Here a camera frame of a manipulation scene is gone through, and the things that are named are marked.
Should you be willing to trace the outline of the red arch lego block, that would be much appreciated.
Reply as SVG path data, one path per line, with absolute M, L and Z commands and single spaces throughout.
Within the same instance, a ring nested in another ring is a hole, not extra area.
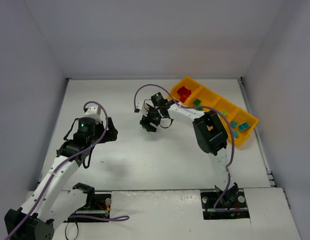
M 179 98 L 179 101 L 182 102 L 182 103 L 184 103 L 186 100 L 187 100 L 187 98 L 184 97 L 184 96 L 181 96 L 181 97 Z

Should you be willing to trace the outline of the red square lego block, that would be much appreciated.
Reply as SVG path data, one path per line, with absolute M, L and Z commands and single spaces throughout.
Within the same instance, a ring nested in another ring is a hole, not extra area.
M 186 88 L 185 86 L 182 86 L 177 90 L 177 94 L 180 95 L 181 97 L 188 98 L 192 94 L 192 91 Z

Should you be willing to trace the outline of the teal blue lego brick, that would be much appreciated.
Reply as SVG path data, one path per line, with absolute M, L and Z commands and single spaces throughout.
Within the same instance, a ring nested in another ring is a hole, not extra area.
M 232 121 L 230 125 L 232 128 L 236 128 L 238 126 L 238 123 L 236 121 Z

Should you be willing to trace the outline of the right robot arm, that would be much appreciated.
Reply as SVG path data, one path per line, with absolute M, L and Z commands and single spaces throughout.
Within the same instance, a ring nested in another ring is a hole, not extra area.
M 209 154 L 215 176 L 215 189 L 224 198 L 231 198 L 238 193 L 238 186 L 232 181 L 229 170 L 234 158 L 234 150 L 227 162 L 228 133 L 222 124 L 219 113 L 215 110 L 202 111 L 188 107 L 182 103 L 163 98 L 161 93 L 151 97 L 152 104 L 137 102 L 134 111 L 141 113 L 139 124 L 147 131 L 155 133 L 162 120 L 185 123 L 193 127 L 197 144 L 206 154 Z

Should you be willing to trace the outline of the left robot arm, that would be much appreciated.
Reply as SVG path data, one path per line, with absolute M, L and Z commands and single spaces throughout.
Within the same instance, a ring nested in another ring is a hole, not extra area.
M 118 131 L 111 117 L 81 117 L 72 139 L 57 150 L 53 164 L 32 195 L 17 209 L 10 209 L 4 222 L 8 240 L 51 240 L 55 230 L 80 208 L 90 208 L 95 189 L 77 183 L 66 195 L 63 187 L 70 177 L 91 158 L 97 144 L 114 142 Z

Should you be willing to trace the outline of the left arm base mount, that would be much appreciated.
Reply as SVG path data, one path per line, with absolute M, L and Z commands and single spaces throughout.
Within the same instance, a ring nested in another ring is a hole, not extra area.
M 79 208 L 75 213 L 72 215 L 75 216 L 90 216 L 102 219 L 109 219 L 110 218 L 110 204 L 112 201 L 112 194 L 110 192 L 97 192 L 95 193 L 93 203 L 90 204 L 89 208 Z M 68 218 L 64 221 L 64 223 L 106 223 L 106 221 L 101 221 L 98 219 L 91 219 L 85 217 L 78 217 L 78 218 Z

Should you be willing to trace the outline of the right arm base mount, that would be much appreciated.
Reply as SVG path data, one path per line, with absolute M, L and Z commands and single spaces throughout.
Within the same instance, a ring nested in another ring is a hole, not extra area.
M 250 213 L 243 189 L 234 197 L 227 199 L 226 195 L 216 204 L 219 194 L 216 191 L 201 191 L 200 199 L 203 219 L 208 220 L 237 220 L 249 219 Z

